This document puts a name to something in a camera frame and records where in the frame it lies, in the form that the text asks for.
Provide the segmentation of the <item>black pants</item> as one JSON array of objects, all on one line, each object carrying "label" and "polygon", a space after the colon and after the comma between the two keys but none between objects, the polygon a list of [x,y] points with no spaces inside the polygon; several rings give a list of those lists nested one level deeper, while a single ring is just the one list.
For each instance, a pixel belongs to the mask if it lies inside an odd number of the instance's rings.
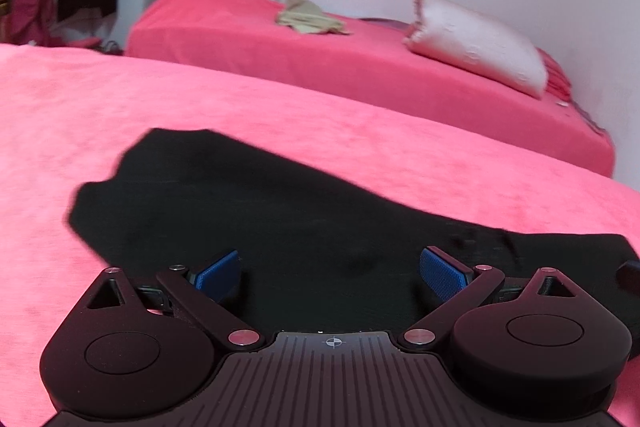
[{"label": "black pants", "polygon": [[634,257],[620,235],[520,234],[431,215],[208,130],[149,131],[111,179],[79,187],[68,222],[130,277],[237,251],[226,307],[267,334],[401,331],[436,306],[418,273],[426,246],[508,277],[559,269],[639,329],[639,300],[615,280]]}]

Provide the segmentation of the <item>pink blanket near bed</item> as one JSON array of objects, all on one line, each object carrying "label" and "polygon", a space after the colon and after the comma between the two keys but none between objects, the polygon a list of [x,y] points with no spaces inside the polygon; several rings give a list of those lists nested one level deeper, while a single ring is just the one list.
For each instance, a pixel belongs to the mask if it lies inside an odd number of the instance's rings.
[{"label": "pink blanket near bed", "polygon": [[53,414],[40,353],[102,262],[67,228],[76,187],[151,128],[210,129],[414,208],[521,233],[639,240],[639,195],[438,122],[286,84],[81,49],[1,49],[1,418]]}]

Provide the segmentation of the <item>red folded blanket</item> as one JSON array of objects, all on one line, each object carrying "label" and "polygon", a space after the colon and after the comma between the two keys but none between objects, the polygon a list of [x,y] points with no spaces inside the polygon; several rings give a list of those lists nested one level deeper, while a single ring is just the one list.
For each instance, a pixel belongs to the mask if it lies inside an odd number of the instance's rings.
[{"label": "red folded blanket", "polygon": [[572,84],[562,69],[562,66],[543,49],[539,49],[538,53],[544,61],[544,67],[547,69],[548,80],[546,91],[556,96],[562,102],[573,101]]}]

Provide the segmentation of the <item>white pillow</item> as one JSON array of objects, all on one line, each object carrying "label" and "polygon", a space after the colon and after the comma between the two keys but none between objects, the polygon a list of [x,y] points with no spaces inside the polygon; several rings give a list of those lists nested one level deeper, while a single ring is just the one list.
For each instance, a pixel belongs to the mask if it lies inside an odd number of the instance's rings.
[{"label": "white pillow", "polygon": [[542,98],[548,72],[526,35],[495,17],[449,0],[414,0],[414,22],[405,38],[414,54]]}]

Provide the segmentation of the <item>pink far bed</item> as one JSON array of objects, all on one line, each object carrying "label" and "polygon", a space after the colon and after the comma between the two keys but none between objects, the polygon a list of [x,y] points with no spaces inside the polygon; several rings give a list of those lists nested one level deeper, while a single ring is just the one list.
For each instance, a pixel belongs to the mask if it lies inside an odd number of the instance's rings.
[{"label": "pink far bed", "polygon": [[272,0],[156,0],[132,26],[130,57],[264,78],[449,124],[613,176],[608,134],[577,107],[410,52],[398,29],[346,22],[346,35],[277,24]]}]

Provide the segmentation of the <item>beige cloth on bed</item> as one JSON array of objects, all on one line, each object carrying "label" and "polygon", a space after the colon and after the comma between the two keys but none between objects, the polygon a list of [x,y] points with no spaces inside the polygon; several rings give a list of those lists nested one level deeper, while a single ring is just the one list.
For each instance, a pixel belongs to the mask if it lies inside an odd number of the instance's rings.
[{"label": "beige cloth on bed", "polygon": [[302,35],[349,35],[344,22],[329,16],[309,0],[286,0],[276,23]]}]

